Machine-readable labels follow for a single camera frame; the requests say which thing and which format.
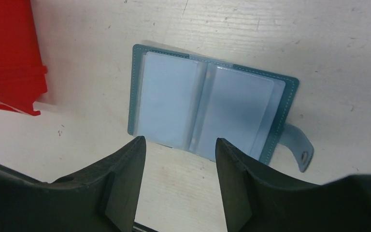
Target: red plastic bin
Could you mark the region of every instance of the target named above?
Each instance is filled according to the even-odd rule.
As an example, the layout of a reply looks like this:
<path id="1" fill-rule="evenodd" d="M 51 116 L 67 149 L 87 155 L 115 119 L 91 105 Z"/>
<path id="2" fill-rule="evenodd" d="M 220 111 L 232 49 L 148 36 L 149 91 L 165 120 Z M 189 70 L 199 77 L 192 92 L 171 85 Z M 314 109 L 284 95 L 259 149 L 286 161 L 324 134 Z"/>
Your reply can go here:
<path id="1" fill-rule="evenodd" d="M 0 109 L 33 116 L 47 92 L 30 0 L 0 0 Z"/>

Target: card holder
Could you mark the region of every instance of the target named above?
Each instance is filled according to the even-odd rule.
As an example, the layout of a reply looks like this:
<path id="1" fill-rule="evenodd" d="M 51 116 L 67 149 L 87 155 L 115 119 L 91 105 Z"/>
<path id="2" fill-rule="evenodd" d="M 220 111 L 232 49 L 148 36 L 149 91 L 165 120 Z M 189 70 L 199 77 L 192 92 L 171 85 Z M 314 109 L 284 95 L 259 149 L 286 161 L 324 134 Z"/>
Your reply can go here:
<path id="1" fill-rule="evenodd" d="M 293 77 L 137 44 L 128 132 L 212 161 L 216 139 L 226 138 L 268 164 L 298 84 Z"/>

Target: wallet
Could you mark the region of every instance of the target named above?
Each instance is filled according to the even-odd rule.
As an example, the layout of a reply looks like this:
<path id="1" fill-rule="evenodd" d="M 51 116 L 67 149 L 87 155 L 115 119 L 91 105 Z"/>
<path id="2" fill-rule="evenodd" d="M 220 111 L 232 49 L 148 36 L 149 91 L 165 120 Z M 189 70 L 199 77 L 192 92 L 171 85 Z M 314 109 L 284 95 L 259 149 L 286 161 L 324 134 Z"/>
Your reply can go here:
<path id="1" fill-rule="evenodd" d="M 225 138 L 267 165 L 281 143 L 304 172 L 314 148 L 285 124 L 298 86 L 294 77 L 136 44 L 128 133 L 212 161 Z"/>

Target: white table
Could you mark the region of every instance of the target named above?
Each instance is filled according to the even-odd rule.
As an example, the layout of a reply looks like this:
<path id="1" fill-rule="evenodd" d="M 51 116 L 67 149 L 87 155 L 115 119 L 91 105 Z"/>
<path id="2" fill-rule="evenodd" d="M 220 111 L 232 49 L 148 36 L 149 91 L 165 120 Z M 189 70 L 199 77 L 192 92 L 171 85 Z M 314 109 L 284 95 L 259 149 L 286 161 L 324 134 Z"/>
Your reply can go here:
<path id="1" fill-rule="evenodd" d="M 41 181 L 108 156 L 127 134 L 131 48 L 161 43 L 301 81 L 287 121 L 315 147 L 300 173 L 326 183 L 371 173 L 371 1 L 32 0 L 49 92 L 42 115 L 0 111 L 0 164 Z M 215 163 L 147 144 L 136 221 L 161 232 L 224 232 Z"/>

